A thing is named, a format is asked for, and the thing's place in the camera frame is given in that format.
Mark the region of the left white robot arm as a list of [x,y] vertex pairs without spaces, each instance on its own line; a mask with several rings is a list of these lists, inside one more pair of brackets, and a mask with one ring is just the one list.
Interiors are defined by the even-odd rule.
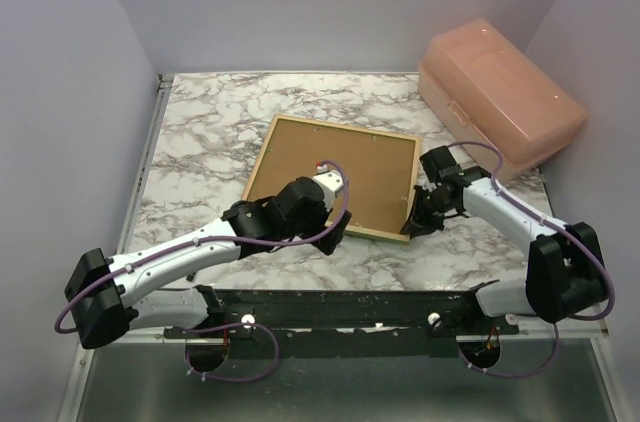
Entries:
[[323,167],[275,196],[236,202],[205,226],[150,249],[112,257],[90,250],[66,284],[61,314],[72,317],[71,330],[85,349],[104,347],[138,328],[174,326],[212,336],[222,314],[202,290],[169,296],[161,289],[205,268],[284,247],[312,245],[332,254],[351,214],[342,207],[334,220],[329,217],[348,193],[346,177]]

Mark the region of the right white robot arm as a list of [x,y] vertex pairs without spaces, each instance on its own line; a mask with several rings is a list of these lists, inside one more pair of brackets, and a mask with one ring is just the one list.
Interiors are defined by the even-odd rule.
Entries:
[[433,189],[415,187],[414,200],[401,232],[409,238],[444,228],[449,218],[474,215],[509,239],[527,258],[524,280],[498,281],[475,289],[475,299],[460,309],[460,321],[480,334],[496,317],[513,314],[548,323],[565,318],[591,320],[587,309],[609,315],[616,302],[595,230],[586,223],[569,224],[523,202],[497,179],[495,171],[462,168],[448,145],[424,153],[420,164]]

